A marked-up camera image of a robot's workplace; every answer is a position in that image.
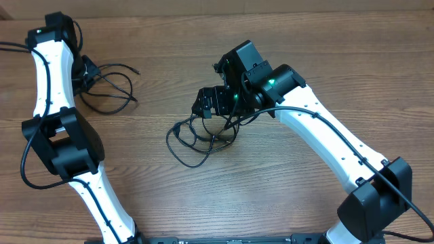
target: wood grain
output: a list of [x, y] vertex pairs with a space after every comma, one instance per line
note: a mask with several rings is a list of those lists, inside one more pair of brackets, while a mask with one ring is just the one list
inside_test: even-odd
[[0, 0], [15, 20], [42, 20], [62, 11], [73, 18], [192, 16], [205, 14], [264, 14], [428, 10], [434, 0]]
[[[198, 89], [220, 85], [211, 64], [251, 39], [273, 67], [286, 63], [356, 136], [413, 169], [413, 200], [434, 218], [434, 12], [262, 14], [79, 20], [97, 64], [122, 62], [137, 106], [101, 116], [76, 99], [100, 134], [107, 174], [148, 237], [277, 236], [325, 231], [345, 193], [326, 164], [268, 116], [242, 127], [232, 147], [198, 169], [171, 156], [165, 134], [190, 114]], [[0, 39], [22, 43], [41, 21], [0, 22]], [[0, 243], [82, 243], [100, 236], [67, 186], [37, 191], [20, 179], [20, 122], [35, 105], [35, 71], [26, 54], [0, 53]], [[113, 79], [127, 85], [122, 79]], [[101, 83], [95, 92], [111, 92]], [[120, 101], [91, 100], [101, 109]], [[170, 140], [190, 163], [202, 155]], [[28, 176], [49, 176], [32, 152]], [[391, 230], [429, 235], [409, 211]], [[406, 243], [390, 238], [390, 243]]]

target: wooden table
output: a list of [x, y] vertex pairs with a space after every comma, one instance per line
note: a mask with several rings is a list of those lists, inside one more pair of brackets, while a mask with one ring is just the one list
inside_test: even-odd
[[[322, 232], [338, 221], [336, 209], [346, 194], [335, 176], [305, 142], [268, 115], [242, 127], [234, 145], [197, 169], [169, 153], [165, 134], [191, 113], [198, 89], [222, 84], [211, 64], [246, 39], [273, 67], [294, 67], [365, 143], [389, 159], [408, 161], [413, 200], [434, 218], [433, 11], [78, 22], [82, 54], [97, 64], [122, 62], [142, 72], [132, 75], [138, 106], [103, 116], [76, 102], [104, 142], [107, 174], [119, 200], [146, 236], [277, 236]], [[43, 25], [0, 21], [0, 40], [24, 43], [27, 30]], [[31, 118], [36, 96], [33, 59], [2, 52], [0, 74], [0, 243], [66, 244], [100, 237], [69, 186], [39, 191], [21, 181], [26, 141], [20, 125]], [[99, 84], [94, 91], [112, 89]], [[92, 102], [110, 109], [121, 101]], [[187, 162], [203, 156], [173, 138], [171, 143]], [[33, 152], [27, 172], [38, 184], [58, 180]], [[413, 211], [389, 228], [429, 235]]]

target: table surface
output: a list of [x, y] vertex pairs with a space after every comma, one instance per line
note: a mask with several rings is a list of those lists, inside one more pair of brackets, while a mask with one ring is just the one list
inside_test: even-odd
[[[322, 232], [338, 221], [336, 209], [346, 197], [342, 186], [303, 140], [268, 115], [242, 127], [230, 148], [197, 169], [182, 166], [167, 149], [166, 132], [190, 115], [197, 91], [222, 84], [211, 64], [246, 39], [273, 67], [295, 68], [367, 145], [390, 160], [403, 157], [413, 170], [414, 202], [434, 218], [433, 11], [78, 21], [82, 54], [96, 64], [121, 62], [142, 72], [132, 74], [139, 103], [119, 114], [99, 115], [79, 99], [76, 103], [102, 138], [119, 200], [146, 236], [279, 236]], [[43, 25], [0, 21], [0, 40], [24, 43], [27, 30]], [[69, 186], [39, 191], [21, 181], [26, 140], [20, 125], [33, 113], [35, 65], [28, 54], [0, 57], [0, 243], [66, 244], [100, 237]], [[101, 83], [94, 91], [113, 89]], [[91, 102], [108, 110], [122, 101]], [[201, 160], [203, 155], [170, 142], [185, 161]], [[38, 184], [58, 180], [34, 152], [26, 170]], [[413, 211], [389, 229], [429, 235]]]

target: wooden tabletop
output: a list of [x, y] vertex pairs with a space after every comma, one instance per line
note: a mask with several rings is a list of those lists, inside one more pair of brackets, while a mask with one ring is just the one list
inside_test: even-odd
[[[197, 169], [182, 166], [167, 149], [166, 132], [190, 115], [197, 91], [222, 84], [211, 65], [246, 39], [274, 68], [295, 68], [367, 145], [390, 160], [403, 157], [413, 170], [413, 200], [434, 219], [434, 11], [78, 22], [82, 54], [96, 64], [121, 62], [142, 73], [131, 74], [139, 103], [119, 114], [99, 115], [75, 101], [102, 138], [119, 200], [147, 237], [278, 236], [323, 232], [338, 221], [342, 186], [303, 140], [268, 115], [242, 127], [230, 148]], [[43, 25], [0, 21], [0, 40], [24, 43], [27, 30]], [[40, 191], [20, 179], [26, 144], [21, 122], [35, 106], [34, 67], [28, 54], [0, 53], [0, 243], [98, 238], [95, 221], [69, 186]], [[113, 92], [104, 83], [93, 89]], [[91, 102], [108, 110], [122, 101]], [[203, 155], [170, 142], [185, 161], [201, 160]], [[33, 151], [26, 170], [38, 184], [58, 180]], [[389, 229], [429, 235], [413, 211]]]

